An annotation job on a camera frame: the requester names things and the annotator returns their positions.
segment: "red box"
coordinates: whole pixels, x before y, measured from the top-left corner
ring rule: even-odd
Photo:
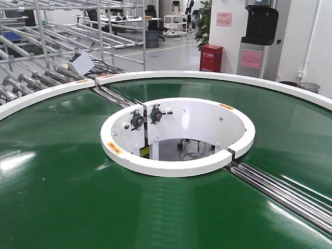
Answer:
[[[222,67],[223,47],[203,45],[201,47],[200,71],[220,73]]]

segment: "orange label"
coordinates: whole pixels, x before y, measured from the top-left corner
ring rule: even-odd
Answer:
[[[76,83],[83,83],[83,82],[87,82],[87,81],[89,81],[89,79],[79,80],[79,81],[76,81]]]
[[[114,77],[114,75],[106,75],[106,76],[101,76],[102,78],[110,78],[110,77]]]
[[[117,146],[115,143],[110,142],[110,143],[108,143],[107,145],[110,147],[110,149],[111,149],[116,155],[122,153],[122,151],[121,151],[121,149],[119,148],[119,146]]]
[[[230,109],[230,110],[234,110],[233,107],[229,106],[229,105],[225,105],[225,104],[219,104],[220,106],[224,107],[224,108],[227,108],[227,109]]]

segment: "gray plastic crate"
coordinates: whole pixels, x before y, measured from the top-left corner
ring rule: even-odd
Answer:
[[[145,31],[145,47],[146,48],[159,47],[159,31],[155,30]]]

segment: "pink sign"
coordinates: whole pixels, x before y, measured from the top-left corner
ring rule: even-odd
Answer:
[[[230,12],[217,13],[217,26],[232,27],[232,13]]]
[[[260,69],[262,55],[263,52],[243,49],[241,54],[240,65],[250,68]]]

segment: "cable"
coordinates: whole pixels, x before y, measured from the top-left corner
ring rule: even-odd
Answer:
[[[88,75],[91,75],[91,74],[103,74],[103,73],[106,73],[106,72],[109,70],[109,67],[108,67],[108,65],[107,65],[105,62],[103,62],[103,61],[101,61],[101,60],[97,60],[97,59],[94,59],[94,60],[92,60],[92,61],[98,61],[98,62],[101,62],[101,63],[103,63],[107,68],[106,68],[105,70],[100,71],[100,72],[93,72],[93,73],[87,73],[87,74],[84,74],[84,76],[88,76]]]

